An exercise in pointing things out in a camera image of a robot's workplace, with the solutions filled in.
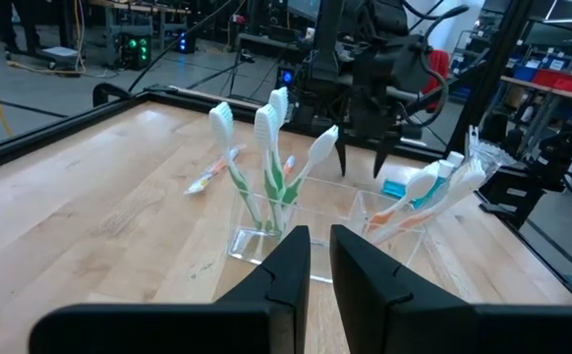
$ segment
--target wooden tabletop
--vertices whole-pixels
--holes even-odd
[[[106,8],[112,8],[112,9],[118,9],[118,10],[129,10],[129,8],[131,8],[131,10],[134,11],[139,11],[139,12],[159,12],[159,11],[163,11],[163,12],[167,12],[167,13],[174,13],[174,14],[190,14],[190,11],[185,10],[185,9],[173,9],[173,8],[169,8],[169,7],[165,7],[165,6],[161,6],[161,5],[156,5],[153,4],[152,6],[148,6],[148,5],[131,5],[129,6],[129,3],[132,3],[131,1],[127,1],[127,0],[119,0],[119,1],[109,1],[109,0],[88,0],[88,3],[90,5],[96,5],[96,6],[102,6],[102,7],[106,7]]]
[[[282,158],[313,140],[280,135]],[[253,127],[236,122],[237,159],[257,169]],[[0,354],[26,353],[31,326],[81,302],[209,303],[253,266],[226,256],[235,190],[226,174],[202,196],[185,189],[219,154],[204,114],[145,103],[0,167]],[[377,180],[373,152],[334,153],[313,177],[378,192],[422,164],[389,156]],[[323,203],[324,198],[317,198]],[[428,226],[410,267],[470,302],[570,304],[571,294],[475,196]],[[415,240],[394,254],[413,251]],[[347,353],[332,291],[311,283],[307,351]]]
[[[559,96],[572,99],[572,92],[571,91],[567,91],[567,90],[563,90],[563,89],[556,89],[556,88],[549,88],[549,87],[545,87],[542,85],[537,85],[537,84],[534,84],[531,82],[527,82],[527,81],[523,81],[523,80],[519,80],[519,79],[514,79],[514,78],[509,78],[509,77],[505,77],[505,76],[501,76],[500,79],[506,83],[509,83],[509,84],[513,84],[513,85],[517,85],[517,86],[521,86],[521,87],[525,87],[525,88],[529,88],[529,89],[538,89],[538,90],[546,92],[546,93],[554,93],[554,94],[557,94]]]

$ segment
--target clear acrylic holder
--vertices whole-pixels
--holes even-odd
[[[269,200],[263,186],[250,186],[250,190],[252,193],[248,198],[257,205],[261,229],[257,228],[258,223],[251,217],[245,200],[237,193],[232,205],[228,255],[259,265],[295,226],[305,225],[311,235],[311,279],[331,283],[330,227],[349,223],[358,190],[307,178],[292,205]],[[279,209],[283,216],[283,227],[277,230],[274,226],[274,209]]]
[[[348,227],[404,266],[410,266],[422,245],[426,229],[422,224],[411,229],[392,225],[398,225],[414,211],[413,207],[410,204],[405,205],[385,225],[371,222],[377,212],[387,210],[397,202],[399,200],[391,197],[359,191],[352,206]]]

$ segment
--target blue bin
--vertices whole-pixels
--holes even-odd
[[[535,78],[535,74],[538,72],[537,69],[534,68],[527,68],[525,66],[518,66],[515,68],[513,72],[513,79],[525,81],[525,82],[532,82]]]

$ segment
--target blue light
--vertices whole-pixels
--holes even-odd
[[[293,73],[291,72],[284,72],[284,74],[282,75],[282,80],[284,81],[284,84],[290,84],[293,82]]]

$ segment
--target black pants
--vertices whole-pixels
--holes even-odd
[[[16,34],[11,20],[11,5],[15,6],[24,34],[27,38],[27,49],[34,50],[39,45],[39,35],[34,27],[34,0],[0,0],[0,37],[7,45],[15,45]]]

